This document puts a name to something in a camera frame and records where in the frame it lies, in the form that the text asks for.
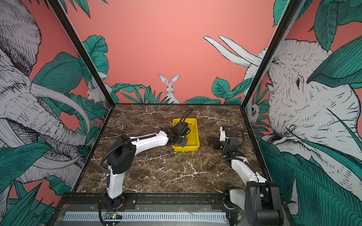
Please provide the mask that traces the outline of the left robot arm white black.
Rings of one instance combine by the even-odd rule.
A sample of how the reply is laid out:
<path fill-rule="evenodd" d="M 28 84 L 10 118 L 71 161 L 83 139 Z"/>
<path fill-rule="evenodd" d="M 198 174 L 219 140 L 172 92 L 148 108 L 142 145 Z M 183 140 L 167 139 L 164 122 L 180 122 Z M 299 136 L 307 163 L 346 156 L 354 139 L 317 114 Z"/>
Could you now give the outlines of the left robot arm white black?
<path fill-rule="evenodd" d="M 180 121 L 169 129 L 160 128 L 157 132 L 148 135 L 118 137 L 100 163 L 101 169 L 107 174 L 107 195 L 102 200 L 105 200 L 112 209 L 121 208 L 124 204 L 124 176 L 132 166 L 134 157 L 155 147 L 173 145 L 185 147 L 190 131 L 189 124 Z"/>

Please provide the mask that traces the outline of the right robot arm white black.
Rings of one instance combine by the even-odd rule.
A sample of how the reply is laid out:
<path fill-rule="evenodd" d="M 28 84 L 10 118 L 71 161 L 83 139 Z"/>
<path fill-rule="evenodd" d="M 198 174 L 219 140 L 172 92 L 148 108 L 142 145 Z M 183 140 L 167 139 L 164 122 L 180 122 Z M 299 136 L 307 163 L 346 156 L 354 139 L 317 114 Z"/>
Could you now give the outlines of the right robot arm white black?
<path fill-rule="evenodd" d="M 245 191 L 238 188 L 226 192 L 225 204 L 233 204 L 244 211 L 248 226 L 282 226 L 284 212 L 280 190 L 254 169 L 239 148 L 238 135 L 228 126 L 220 127 L 220 136 L 209 137 L 208 146 L 220 150 L 222 160 L 241 178 Z"/>

